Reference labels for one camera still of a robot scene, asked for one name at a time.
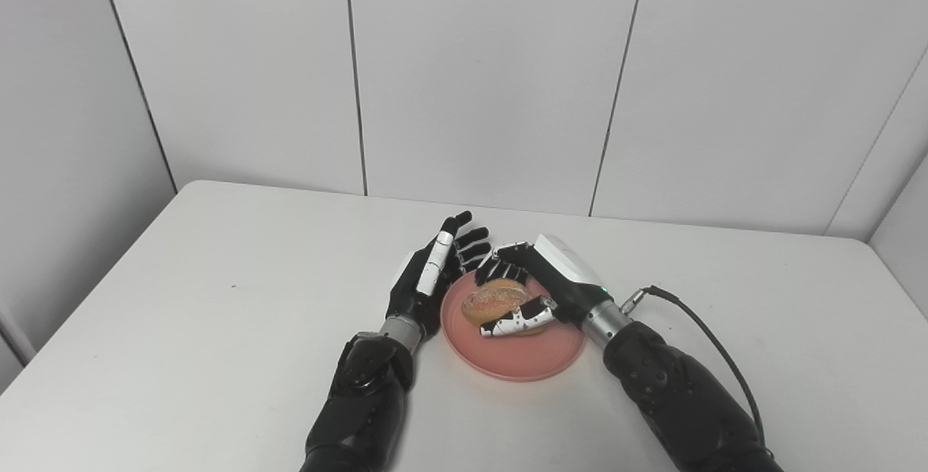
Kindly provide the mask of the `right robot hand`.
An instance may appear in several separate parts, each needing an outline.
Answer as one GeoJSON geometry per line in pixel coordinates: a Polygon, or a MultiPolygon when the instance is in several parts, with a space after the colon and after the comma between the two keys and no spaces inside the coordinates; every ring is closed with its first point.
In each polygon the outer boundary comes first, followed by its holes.
{"type": "Polygon", "coordinates": [[[485,321],[478,329],[483,337],[502,337],[546,326],[551,321],[571,324],[604,349],[633,323],[589,264],[554,236],[541,234],[533,243],[495,247],[475,271],[478,284],[508,275],[536,281],[544,293],[485,321]]]}

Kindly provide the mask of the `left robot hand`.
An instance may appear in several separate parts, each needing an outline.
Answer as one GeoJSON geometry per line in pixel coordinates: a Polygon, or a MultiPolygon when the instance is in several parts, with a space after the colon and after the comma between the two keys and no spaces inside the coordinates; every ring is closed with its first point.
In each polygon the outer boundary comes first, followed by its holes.
{"type": "Polygon", "coordinates": [[[380,334],[411,353],[437,333],[450,285],[476,270],[490,251],[489,231],[471,227],[473,213],[445,218],[435,237],[411,252],[390,291],[380,334]]]}

